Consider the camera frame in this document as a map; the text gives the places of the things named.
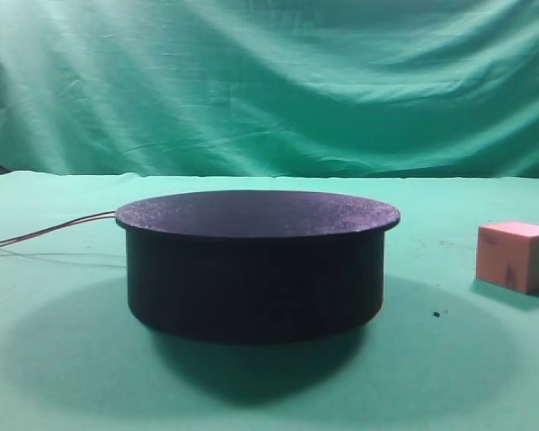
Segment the black round turntable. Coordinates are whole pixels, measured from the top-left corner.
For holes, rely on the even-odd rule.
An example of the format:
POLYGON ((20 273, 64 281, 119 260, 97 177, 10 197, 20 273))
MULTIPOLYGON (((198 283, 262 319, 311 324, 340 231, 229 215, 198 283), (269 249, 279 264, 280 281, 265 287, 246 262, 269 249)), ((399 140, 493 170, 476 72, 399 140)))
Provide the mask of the black round turntable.
POLYGON ((231 189, 117 209, 127 298, 144 325, 188 339, 269 345, 360 328, 384 300, 385 202, 297 190, 231 189))

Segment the green backdrop cloth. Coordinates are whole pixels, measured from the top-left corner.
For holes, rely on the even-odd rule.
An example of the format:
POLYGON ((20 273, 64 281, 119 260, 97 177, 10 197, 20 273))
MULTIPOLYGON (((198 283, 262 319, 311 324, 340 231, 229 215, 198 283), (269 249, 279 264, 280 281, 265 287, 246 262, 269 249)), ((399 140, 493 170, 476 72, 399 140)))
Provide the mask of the green backdrop cloth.
POLYGON ((539 1, 0 1, 0 165, 539 178, 539 1))

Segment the green table cloth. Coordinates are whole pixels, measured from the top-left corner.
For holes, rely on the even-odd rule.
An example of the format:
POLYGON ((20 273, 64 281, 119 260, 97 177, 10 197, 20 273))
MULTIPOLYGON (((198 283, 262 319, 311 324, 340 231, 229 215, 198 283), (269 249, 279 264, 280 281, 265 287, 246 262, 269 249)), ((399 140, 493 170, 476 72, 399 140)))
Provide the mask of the green table cloth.
POLYGON ((477 229, 539 224, 539 180, 0 175, 0 239, 130 201, 305 189, 398 207, 364 329, 296 346, 154 333, 111 220, 0 250, 0 430, 539 430, 539 295, 474 276, 477 229))

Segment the pink cube-shaped foam block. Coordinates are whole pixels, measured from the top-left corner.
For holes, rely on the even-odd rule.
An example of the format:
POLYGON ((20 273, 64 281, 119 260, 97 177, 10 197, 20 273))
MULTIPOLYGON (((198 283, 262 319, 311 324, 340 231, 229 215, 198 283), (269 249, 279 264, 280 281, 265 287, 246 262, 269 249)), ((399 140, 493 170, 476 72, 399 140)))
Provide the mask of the pink cube-shaped foam block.
POLYGON ((481 225, 477 233, 475 276, 520 294, 539 292, 539 225, 481 225))

